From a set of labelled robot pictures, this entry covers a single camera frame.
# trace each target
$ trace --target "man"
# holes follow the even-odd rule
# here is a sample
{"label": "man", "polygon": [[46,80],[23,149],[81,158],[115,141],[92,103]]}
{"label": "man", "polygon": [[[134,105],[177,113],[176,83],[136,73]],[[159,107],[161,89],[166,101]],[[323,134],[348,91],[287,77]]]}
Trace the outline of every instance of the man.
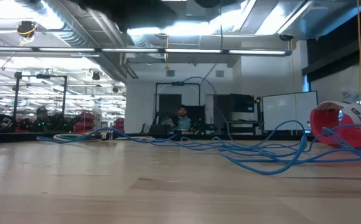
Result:
{"label": "man", "polygon": [[189,130],[191,127],[192,120],[187,117],[187,110],[185,105],[180,105],[178,109],[178,115],[177,115],[177,126],[176,130]]}

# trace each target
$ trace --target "white board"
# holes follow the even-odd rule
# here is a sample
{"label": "white board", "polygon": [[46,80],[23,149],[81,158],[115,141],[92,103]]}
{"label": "white board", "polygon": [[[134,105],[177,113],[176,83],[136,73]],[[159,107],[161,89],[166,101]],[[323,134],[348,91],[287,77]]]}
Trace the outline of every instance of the white board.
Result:
{"label": "white board", "polygon": [[[309,117],[317,106],[316,91],[262,97],[264,130],[272,131],[280,123],[297,120],[310,129]],[[296,123],[287,123],[278,130],[301,130]]]}

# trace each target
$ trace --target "white wall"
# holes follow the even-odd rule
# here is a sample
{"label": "white wall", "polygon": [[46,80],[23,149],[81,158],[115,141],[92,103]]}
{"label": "white wall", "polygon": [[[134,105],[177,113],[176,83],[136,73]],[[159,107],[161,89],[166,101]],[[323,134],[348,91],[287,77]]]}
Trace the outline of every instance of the white wall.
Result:
{"label": "white wall", "polygon": [[359,66],[353,65],[327,77],[311,82],[311,89],[317,90],[319,103],[327,100],[342,101],[342,92],[358,93]]}
{"label": "white wall", "polygon": [[241,57],[241,94],[277,95],[293,91],[290,57]]}
{"label": "white wall", "polygon": [[[302,78],[297,79],[297,76],[302,76],[300,70],[304,67],[306,60],[303,58],[304,54],[306,54],[306,42],[300,42],[294,51],[294,74],[291,56],[244,56],[240,57],[233,68],[228,68],[225,64],[218,64],[209,75],[208,80],[217,89],[217,94],[224,95],[238,93],[257,97],[300,92]],[[174,78],[166,77],[165,66],[165,63],[132,65],[140,79],[128,80],[125,111],[125,131],[127,133],[140,132],[143,123],[151,123],[156,82],[176,82],[192,76],[204,77],[213,64],[198,64],[196,66],[193,64],[169,64],[170,69],[176,71]],[[216,70],[224,70],[225,77],[215,78]],[[190,82],[200,83],[200,80],[191,80]],[[158,88],[161,94],[182,94],[182,103],[185,105],[198,104],[198,94],[195,91],[198,91],[198,88],[195,90],[189,86],[161,88]],[[201,105],[204,105],[205,96],[213,94],[213,91],[204,83],[201,92]],[[256,119],[256,113],[252,114],[251,119]]]}
{"label": "white wall", "polygon": [[[133,65],[133,69],[140,77],[139,80],[128,80],[125,110],[125,132],[138,133],[143,123],[151,124],[154,117],[154,93],[156,82],[178,82],[188,77],[204,77],[213,64],[202,64],[196,67],[191,64],[169,64],[176,71],[175,77],[166,77],[164,67],[166,64]],[[224,70],[224,78],[215,78],[216,70]],[[212,82],[217,94],[229,94],[232,89],[232,69],[219,64],[209,75],[207,80]],[[200,79],[190,80],[191,83],[200,83]],[[159,94],[181,94],[182,104],[194,106],[199,104],[199,89],[197,86],[159,85]],[[213,94],[211,86],[201,85],[201,105],[205,104],[205,96]]]}

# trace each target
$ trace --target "blue cable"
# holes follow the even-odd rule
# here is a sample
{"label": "blue cable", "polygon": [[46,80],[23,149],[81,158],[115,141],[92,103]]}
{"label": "blue cable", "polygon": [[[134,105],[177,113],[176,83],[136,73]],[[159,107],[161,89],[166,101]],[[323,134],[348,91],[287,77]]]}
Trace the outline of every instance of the blue cable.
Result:
{"label": "blue cable", "polygon": [[[213,89],[214,93],[217,94],[216,89],[213,87],[213,85],[205,78],[202,77],[190,77],[185,79],[183,82],[186,82],[187,80],[190,80],[192,78],[199,78],[202,79],[202,82],[207,82]],[[219,110],[222,118],[225,120],[227,127],[228,127],[228,122],[226,120],[226,118],[224,117],[224,115],[222,114],[222,111],[215,106],[216,109]],[[131,141],[135,141],[135,142],[140,142],[140,143],[150,143],[152,145],[155,146],[180,146],[180,147],[184,147],[186,149],[190,149],[193,151],[206,151],[206,150],[210,150],[210,149],[218,149],[219,154],[225,158],[227,158],[229,161],[233,162],[234,164],[250,170],[252,172],[256,172],[258,174],[263,174],[263,175],[275,175],[275,174],[280,174],[288,169],[290,169],[292,166],[294,165],[299,165],[299,164],[303,164],[303,163],[323,163],[323,162],[355,162],[355,161],[361,161],[361,150],[355,149],[353,148],[347,141],[345,141],[344,139],[342,139],[335,131],[337,129],[340,128],[353,128],[353,127],[359,127],[361,128],[361,125],[345,125],[345,126],[338,126],[335,128],[324,128],[324,132],[320,135],[318,135],[316,138],[313,139],[313,141],[310,143],[309,147],[307,146],[307,137],[304,134],[301,138],[301,141],[297,144],[293,144],[290,146],[285,146],[282,144],[268,144],[268,145],[264,145],[265,142],[269,141],[273,135],[275,134],[275,132],[277,132],[278,128],[280,128],[282,125],[287,124],[287,123],[297,123],[298,125],[300,125],[300,127],[302,128],[303,133],[305,133],[305,129],[304,126],[298,122],[298,121],[285,121],[281,124],[279,124],[274,130],[273,132],[267,137],[265,138],[262,142],[249,146],[249,145],[245,145],[245,144],[240,144],[235,142],[232,139],[232,136],[229,133],[229,127],[228,127],[228,135],[230,136],[230,139],[232,140],[231,142],[225,142],[222,141],[220,138],[218,137],[214,137],[211,142],[209,143],[201,143],[201,142],[197,142],[194,140],[191,140],[187,137],[182,137],[180,139],[180,142],[176,142],[173,141],[173,139],[176,137],[176,135],[171,136],[170,138],[167,139],[153,139],[152,141],[140,141],[138,139],[133,139],[130,138],[128,135],[122,133],[121,131],[118,131],[116,129],[113,128],[102,128],[99,129],[97,131],[94,131],[90,134],[86,134],[80,138],[76,138],[76,139],[72,139],[72,140],[68,140],[68,141],[59,141],[59,140],[55,140],[55,139],[51,139],[51,138],[45,138],[45,137],[37,137],[37,140],[39,141],[49,141],[49,142],[55,142],[55,143],[59,143],[59,144],[64,144],[64,143],[71,143],[71,142],[77,142],[77,141],[84,141],[87,140],[89,137],[98,134],[100,131],[112,131],[116,134],[119,134],[122,137],[125,137],[126,139],[129,139]],[[340,149],[335,149],[335,150],[331,150],[331,151],[327,151],[324,152],[322,154],[310,157],[308,159],[299,159],[302,153],[306,153],[306,152],[310,152],[312,151],[312,147],[313,144],[315,142],[317,142],[321,137],[323,136],[327,136],[330,139],[332,139],[336,144],[338,144],[340,146]],[[190,143],[187,144],[182,144],[181,142],[183,141],[189,141]],[[284,153],[284,154],[277,154],[275,151],[277,149],[289,149],[290,152],[288,153]],[[350,152],[351,154],[357,156],[356,158],[349,158],[349,159],[320,159],[326,155],[329,154],[333,154],[333,153],[338,153],[338,152]],[[230,156],[230,154],[235,154],[238,156],[244,156],[244,157],[263,157],[261,159],[235,159],[233,157]],[[280,159],[280,158],[284,158],[284,157],[290,157],[293,156],[292,159]],[[272,170],[272,171],[267,171],[267,170],[259,170],[259,169],[255,169],[253,167],[247,166],[245,165],[245,163],[248,162],[278,162],[278,163],[283,163],[285,164],[284,167],[279,168],[277,170]]]}

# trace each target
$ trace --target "black monitor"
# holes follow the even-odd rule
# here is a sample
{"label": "black monitor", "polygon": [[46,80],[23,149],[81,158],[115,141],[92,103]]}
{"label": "black monitor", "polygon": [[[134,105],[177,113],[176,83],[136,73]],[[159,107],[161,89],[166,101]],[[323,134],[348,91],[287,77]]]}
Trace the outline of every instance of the black monitor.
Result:
{"label": "black monitor", "polygon": [[186,106],[187,117],[192,120],[192,125],[200,129],[205,124],[205,106]]}
{"label": "black monitor", "polygon": [[254,113],[254,96],[230,94],[232,112]]}

